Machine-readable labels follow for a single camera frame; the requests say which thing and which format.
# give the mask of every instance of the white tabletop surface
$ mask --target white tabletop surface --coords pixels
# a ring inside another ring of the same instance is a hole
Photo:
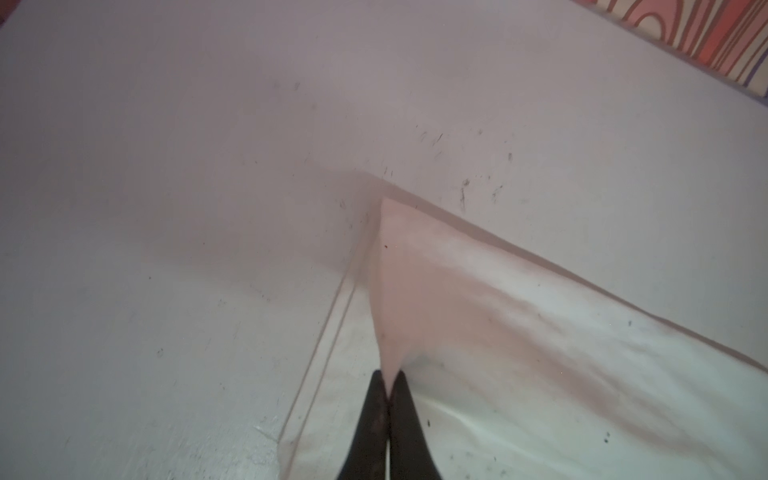
[[[24,0],[0,476],[275,477],[386,183],[768,362],[767,131],[567,0]]]

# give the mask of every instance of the colorful patterned floor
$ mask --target colorful patterned floor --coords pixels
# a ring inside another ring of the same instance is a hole
[[[0,0],[0,25],[19,0]],[[768,97],[768,0],[577,0]]]

